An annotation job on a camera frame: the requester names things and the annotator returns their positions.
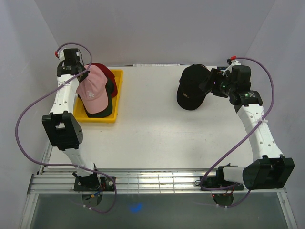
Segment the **dark green baseball cap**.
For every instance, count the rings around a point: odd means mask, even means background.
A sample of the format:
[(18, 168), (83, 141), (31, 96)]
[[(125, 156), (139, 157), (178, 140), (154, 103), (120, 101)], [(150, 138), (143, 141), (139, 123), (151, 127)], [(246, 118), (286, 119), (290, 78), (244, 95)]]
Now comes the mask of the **dark green baseball cap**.
[(107, 103), (106, 108), (102, 111), (99, 111), (99, 112), (93, 113), (93, 114), (89, 113), (87, 111), (87, 109), (85, 108), (86, 115), (89, 118), (106, 118), (112, 113), (113, 105), (112, 105), (111, 93), (114, 90), (114, 84), (110, 79), (107, 79), (107, 84), (105, 86), (105, 90), (106, 90), (107, 99), (108, 99), (108, 103)]

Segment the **black baseball cap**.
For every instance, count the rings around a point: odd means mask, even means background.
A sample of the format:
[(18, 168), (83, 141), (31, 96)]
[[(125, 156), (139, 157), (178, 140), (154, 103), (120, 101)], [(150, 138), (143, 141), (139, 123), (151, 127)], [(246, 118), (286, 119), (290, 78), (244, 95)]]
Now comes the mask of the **black baseball cap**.
[(192, 64), (183, 70), (176, 94), (177, 103), (182, 109), (193, 111), (203, 103), (208, 93), (203, 92), (199, 85), (209, 73), (202, 64)]

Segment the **pink baseball cap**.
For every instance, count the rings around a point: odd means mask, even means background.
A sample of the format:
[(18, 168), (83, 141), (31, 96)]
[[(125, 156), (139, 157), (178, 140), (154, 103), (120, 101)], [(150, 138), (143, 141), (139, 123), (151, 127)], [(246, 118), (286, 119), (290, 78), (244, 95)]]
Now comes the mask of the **pink baseball cap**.
[(80, 82), (77, 88), (77, 94), (88, 113), (97, 114), (107, 108), (109, 103), (106, 90), (107, 82), (108, 79), (102, 70), (91, 65), (88, 76)]

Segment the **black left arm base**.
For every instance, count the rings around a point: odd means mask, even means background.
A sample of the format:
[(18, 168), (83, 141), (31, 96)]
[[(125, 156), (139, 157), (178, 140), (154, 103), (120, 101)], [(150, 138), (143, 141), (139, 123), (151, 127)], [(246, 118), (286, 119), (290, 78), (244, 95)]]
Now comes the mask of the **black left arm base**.
[(100, 180), (100, 186), (96, 189), (90, 189), (85, 186), (82, 186), (79, 182), (79, 179), (76, 178), (74, 182), (73, 191), (76, 192), (98, 192), (98, 191), (104, 191), (104, 192), (111, 192), (114, 191), (114, 182), (111, 181), (108, 177), (99, 177)]

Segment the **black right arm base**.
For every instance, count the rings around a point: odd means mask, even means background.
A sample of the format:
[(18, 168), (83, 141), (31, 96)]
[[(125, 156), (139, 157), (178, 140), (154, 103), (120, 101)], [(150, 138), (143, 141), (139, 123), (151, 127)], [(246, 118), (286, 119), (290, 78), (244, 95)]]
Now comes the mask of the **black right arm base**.
[(244, 186), (242, 184), (236, 184), (234, 182), (228, 181), (219, 181), (216, 176), (208, 176), (205, 181), (203, 181), (202, 186), (208, 189), (212, 189), (212, 191), (220, 191), (220, 190), (244, 190)]

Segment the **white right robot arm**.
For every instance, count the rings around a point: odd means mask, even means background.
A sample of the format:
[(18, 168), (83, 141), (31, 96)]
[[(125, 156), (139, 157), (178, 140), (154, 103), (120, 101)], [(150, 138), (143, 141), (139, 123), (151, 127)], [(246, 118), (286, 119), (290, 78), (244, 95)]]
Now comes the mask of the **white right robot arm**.
[(212, 69), (200, 85), (202, 91), (229, 98), (235, 112), (247, 132), (244, 140), (249, 140), (253, 161), (247, 167), (232, 165), (215, 166), (215, 176), (205, 174), (200, 180), (202, 190), (224, 190), (244, 185), (249, 190), (280, 189), (286, 184), (295, 164), (285, 157), (278, 148), (269, 129), (263, 101), (257, 91), (250, 89), (251, 69), (235, 65), (225, 72)]

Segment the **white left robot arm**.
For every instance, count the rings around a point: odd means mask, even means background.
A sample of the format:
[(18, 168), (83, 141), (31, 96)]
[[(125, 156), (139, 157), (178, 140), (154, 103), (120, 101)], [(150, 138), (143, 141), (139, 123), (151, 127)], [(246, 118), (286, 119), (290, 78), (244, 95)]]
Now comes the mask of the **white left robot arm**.
[(73, 175), (81, 186), (97, 190), (101, 179), (96, 173), (95, 164), (80, 150), (83, 131), (73, 115), (76, 90), (79, 80), (88, 74), (71, 78), (85, 70), (81, 63), (80, 51), (77, 48), (63, 49), (55, 53), (60, 60), (57, 67), (57, 90), (53, 106), (48, 115), (42, 117), (42, 124), (53, 147), (58, 148), (76, 168)]

